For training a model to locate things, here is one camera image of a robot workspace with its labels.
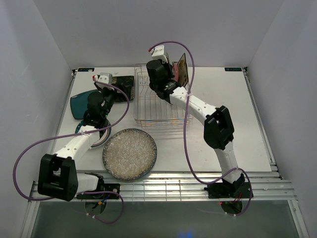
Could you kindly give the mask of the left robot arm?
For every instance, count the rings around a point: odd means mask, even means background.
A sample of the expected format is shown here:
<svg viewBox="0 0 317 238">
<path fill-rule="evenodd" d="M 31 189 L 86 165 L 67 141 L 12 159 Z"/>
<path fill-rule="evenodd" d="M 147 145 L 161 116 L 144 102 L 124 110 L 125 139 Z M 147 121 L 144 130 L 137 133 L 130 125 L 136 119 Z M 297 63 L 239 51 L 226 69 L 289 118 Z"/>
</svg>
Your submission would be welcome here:
<svg viewBox="0 0 317 238">
<path fill-rule="evenodd" d="M 102 177 L 97 174 L 78 174 L 76 163 L 88 150 L 103 144 L 109 137 L 111 129 L 107 116 L 117 97 L 117 91 L 108 87 L 88 96 L 80 134 L 54 154 L 42 157 L 38 178 L 39 194 L 64 201 L 70 201 L 86 191 L 94 198 L 104 195 Z"/>
</svg>

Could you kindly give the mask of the left blue table label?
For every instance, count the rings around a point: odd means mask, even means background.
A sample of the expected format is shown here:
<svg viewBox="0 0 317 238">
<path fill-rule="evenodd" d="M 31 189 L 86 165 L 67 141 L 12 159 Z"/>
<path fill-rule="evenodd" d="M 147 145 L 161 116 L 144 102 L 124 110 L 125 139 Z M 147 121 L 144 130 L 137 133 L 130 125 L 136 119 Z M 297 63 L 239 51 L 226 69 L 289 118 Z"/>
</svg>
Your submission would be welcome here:
<svg viewBox="0 0 317 238">
<path fill-rule="evenodd" d="M 78 72 L 94 72 L 94 68 L 93 67 L 84 67 L 84 68 L 78 68 L 77 71 Z"/>
</svg>

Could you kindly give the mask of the cream flower square plate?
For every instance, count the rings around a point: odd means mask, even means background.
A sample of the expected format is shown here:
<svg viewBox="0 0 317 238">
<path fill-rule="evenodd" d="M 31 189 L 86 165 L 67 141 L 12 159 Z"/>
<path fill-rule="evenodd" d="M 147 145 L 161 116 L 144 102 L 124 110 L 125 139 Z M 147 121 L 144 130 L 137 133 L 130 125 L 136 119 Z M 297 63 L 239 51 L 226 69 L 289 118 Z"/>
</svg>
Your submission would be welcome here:
<svg viewBox="0 0 317 238">
<path fill-rule="evenodd" d="M 183 53 L 181 58 L 177 63 L 178 67 L 178 82 L 185 87 L 188 84 L 189 76 L 188 76 L 188 65 L 186 61 L 186 54 Z"/>
</svg>

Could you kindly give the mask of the teal square plate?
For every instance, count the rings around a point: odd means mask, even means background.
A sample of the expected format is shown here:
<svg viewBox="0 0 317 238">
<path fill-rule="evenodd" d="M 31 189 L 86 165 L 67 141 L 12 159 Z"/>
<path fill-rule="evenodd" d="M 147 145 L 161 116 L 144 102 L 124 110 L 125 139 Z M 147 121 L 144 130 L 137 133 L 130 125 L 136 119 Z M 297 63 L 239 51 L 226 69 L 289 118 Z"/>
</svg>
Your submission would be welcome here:
<svg viewBox="0 0 317 238">
<path fill-rule="evenodd" d="M 83 119 L 84 112 L 87 110 L 88 96 L 96 91 L 90 90 L 70 97 L 70 108 L 74 119 Z"/>
</svg>

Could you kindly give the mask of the large speckled round plate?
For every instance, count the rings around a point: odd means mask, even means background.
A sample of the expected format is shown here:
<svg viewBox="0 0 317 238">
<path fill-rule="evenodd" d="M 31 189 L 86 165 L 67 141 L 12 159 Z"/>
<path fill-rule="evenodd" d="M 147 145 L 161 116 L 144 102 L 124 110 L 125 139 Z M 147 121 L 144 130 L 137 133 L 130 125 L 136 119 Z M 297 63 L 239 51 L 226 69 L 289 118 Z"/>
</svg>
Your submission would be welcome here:
<svg viewBox="0 0 317 238">
<path fill-rule="evenodd" d="M 157 153 L 157 145 L 148 133 L 128 128 L 117 132 L 105 143 L 103 164 L 116 179 L 133 181 L 153 168 Z"/>
</svg>

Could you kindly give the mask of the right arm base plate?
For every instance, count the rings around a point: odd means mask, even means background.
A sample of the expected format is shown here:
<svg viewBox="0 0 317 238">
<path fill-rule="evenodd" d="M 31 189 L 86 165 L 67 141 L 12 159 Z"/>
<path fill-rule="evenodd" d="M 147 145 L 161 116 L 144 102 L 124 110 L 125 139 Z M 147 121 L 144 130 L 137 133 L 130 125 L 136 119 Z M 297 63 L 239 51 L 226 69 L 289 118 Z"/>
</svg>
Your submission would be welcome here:
<svg viewBox="0 0 317 238">
<path fill-rule="evenodd" d="M 208 192 L 208 198 L 253 198 L 254 196 L 248 182 L 237 188 L 224 182 L 216 182 L 207 185 L 204 190 Z"/>
</svg>

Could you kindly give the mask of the pink polka dot plate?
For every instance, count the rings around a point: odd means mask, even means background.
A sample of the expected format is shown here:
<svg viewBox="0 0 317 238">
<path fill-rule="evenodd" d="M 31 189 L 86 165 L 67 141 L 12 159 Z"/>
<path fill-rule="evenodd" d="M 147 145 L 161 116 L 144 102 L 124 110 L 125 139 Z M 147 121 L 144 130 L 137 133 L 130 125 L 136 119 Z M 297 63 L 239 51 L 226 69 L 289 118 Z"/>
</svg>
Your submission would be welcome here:
<svg viewBox="0 0 317 238">
<path fill-rule="evenodd" d="M 172 64 L 172 74 L 174 75 L 174 81 L 179 81 L 179 67 L 176 63 Z"/>
</svg>

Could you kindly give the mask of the black floral square plate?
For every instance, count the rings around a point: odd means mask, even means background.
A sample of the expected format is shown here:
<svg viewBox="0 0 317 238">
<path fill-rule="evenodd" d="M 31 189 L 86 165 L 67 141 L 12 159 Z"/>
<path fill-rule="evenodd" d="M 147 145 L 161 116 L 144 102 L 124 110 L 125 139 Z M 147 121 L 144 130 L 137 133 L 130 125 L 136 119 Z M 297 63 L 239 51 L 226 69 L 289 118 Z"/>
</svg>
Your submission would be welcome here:
<svg viewBox="0 0 317 238">
<path fill-rule="evenodd" d="M 134 100 L 134 76 L 114 76 L 112 83 L 122 90 L 128 97 L 129 101 Z"/>
</svg>

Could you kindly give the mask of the white plate green rim left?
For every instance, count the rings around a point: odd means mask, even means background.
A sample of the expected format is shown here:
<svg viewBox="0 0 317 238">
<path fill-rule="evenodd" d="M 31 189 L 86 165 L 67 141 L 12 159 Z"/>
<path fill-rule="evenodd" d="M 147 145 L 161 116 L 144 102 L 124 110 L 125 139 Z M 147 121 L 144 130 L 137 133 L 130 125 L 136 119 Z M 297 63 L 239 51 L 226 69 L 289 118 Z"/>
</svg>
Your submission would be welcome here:
<svg viewBox="0 0 317 238">
<path fill-rule="evenodd" d="M 81 120 L 76 126 L 75 133 L 78 133 L 82 126 L 83 126 L 83 120 Z M 91 146 L 92 149 L 103 146 L 107 142 L 107 140 L 110 138 L 110 135 L 111 135 L 111 128 L 104 131 L 100 131 L 99 133 L 100 133 L 100 139 Z"/>
</svg>

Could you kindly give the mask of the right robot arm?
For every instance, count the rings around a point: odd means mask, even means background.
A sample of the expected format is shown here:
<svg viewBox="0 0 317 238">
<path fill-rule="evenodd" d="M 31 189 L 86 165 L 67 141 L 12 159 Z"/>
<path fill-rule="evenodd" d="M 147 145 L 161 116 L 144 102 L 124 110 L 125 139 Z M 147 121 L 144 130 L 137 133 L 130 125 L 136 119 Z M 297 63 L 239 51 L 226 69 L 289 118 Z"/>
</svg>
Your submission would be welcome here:
<svg viewBox="0 0 317 238">
<path fill-rule="evenodd" d="M 150 88 L 157 96 L 185 110 L 204 127 L 204 141 L 214 149 L 222 176 L 205 182 L 209 198 L 252 197 L 252 187 L 247 175 L 237 165 L 233 149 L 234 126 L 227 107 L 209 105 L 195 96 L 180 83 L 173 80 L 171 65 L 162 60 L 151 60 L 146 64 Z"/>
</svg>

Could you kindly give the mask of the mint green flower plate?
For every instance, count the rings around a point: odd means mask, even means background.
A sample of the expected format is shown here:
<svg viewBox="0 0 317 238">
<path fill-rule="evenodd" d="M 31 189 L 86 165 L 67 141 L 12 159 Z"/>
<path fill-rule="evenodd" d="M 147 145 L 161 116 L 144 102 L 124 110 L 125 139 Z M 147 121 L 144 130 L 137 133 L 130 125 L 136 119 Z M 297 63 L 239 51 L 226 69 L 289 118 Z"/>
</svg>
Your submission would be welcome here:
<svg viewBox="0 0 317 238">
<path fill-rule="evenodd" d="M 165 56 L 166 56 L 166 58 L 167 58 L 168 64 L 171 64 L 170 57 L 169 57 L 169 54 L 168 54 L 167 52 L 165 53 Z"/>
</svg>

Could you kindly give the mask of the blue table label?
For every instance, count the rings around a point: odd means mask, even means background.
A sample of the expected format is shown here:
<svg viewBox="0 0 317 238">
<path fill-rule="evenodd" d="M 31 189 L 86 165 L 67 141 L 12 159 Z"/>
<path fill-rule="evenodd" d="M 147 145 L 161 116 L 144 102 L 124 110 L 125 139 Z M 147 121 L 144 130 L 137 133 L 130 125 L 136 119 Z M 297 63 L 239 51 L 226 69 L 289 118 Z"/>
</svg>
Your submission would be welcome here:
<svg viewBox="0 0 317 238">
<path fill-rule="evenodd" d="M 78 72 L 94 72 L 94 68 L 93 67 L 84 67 L 84 68 L 78 68 L 77 71 Z"/>
<path fill-rule="evenodd" d="M 240 68 L 240 67 L 225 67 L 224 70 L 228 71 L 228 72 L 239 72 L 239 71 L 242 71 L 242 68 Z"/>
</svg>

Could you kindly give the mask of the right blue table label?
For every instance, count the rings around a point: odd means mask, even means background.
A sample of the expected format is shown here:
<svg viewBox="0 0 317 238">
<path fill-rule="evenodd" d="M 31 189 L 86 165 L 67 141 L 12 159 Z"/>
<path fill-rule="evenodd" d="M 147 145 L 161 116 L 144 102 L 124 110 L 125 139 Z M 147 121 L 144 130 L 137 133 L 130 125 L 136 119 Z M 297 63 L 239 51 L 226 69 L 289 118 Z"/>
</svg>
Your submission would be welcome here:
<svg viewBox="0 0 317 238">
<path fill-rule="evenodd" d="M 240 67 L 225 67 L 224 70 L 228 71 L 228 72 L 239 72 L 239 71 L 242 71 L 242 68 L 240 68 Z"/>
</svg>

